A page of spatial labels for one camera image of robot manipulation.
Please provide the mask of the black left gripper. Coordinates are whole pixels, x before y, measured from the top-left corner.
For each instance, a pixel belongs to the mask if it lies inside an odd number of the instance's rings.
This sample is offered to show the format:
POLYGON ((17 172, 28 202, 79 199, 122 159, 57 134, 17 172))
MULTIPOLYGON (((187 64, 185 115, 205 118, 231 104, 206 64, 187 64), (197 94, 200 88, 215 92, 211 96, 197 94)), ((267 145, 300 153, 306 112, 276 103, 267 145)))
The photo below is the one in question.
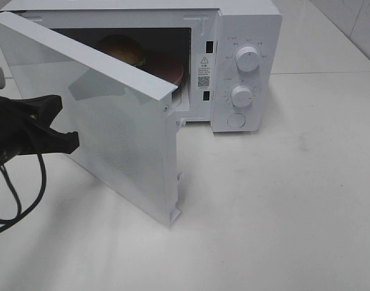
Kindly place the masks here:
POLYGON ((30 99, 0 96, 0 166, 17 155, 73 153, 79 147, 78 132, 50 128, 61 110, 58 95, 30 99))

